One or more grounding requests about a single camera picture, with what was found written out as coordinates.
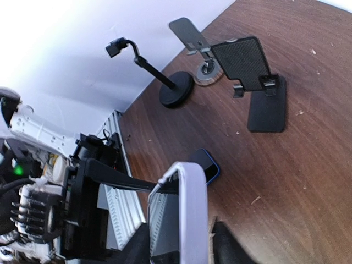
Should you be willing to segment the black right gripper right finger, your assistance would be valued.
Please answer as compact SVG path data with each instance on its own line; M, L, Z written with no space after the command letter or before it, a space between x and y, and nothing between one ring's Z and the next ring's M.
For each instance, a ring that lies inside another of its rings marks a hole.
M215 221L211 233L214 263L257 264L223 221Z

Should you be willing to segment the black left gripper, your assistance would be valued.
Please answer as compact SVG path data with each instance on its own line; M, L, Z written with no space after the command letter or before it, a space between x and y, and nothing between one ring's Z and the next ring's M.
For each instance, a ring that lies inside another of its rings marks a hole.
M62 185L24 185L11 221L23 239L49 244L58 238L66 260L106 260L108 211L97 206L100 184L146 193L157 186L117 171L113 161L86 158L65 169Z

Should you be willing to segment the white-cased smartphone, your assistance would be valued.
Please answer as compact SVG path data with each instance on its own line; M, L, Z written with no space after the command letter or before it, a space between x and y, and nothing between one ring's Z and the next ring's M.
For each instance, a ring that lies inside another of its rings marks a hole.
M175 162L148 196L151 263L208 263L208 202L204 170Z

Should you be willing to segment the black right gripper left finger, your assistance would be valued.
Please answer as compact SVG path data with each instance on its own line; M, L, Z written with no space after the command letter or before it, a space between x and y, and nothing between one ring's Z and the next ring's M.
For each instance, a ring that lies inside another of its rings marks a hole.
M115 252L110 263L150 263L150 234L148 224L141 224L122 251Z

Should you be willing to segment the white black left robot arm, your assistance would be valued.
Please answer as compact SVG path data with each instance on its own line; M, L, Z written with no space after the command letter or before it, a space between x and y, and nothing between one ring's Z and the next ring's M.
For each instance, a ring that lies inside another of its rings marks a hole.
M23 263L149 263L149 231L112 114L98 135L36 115L1 88L1 248Z

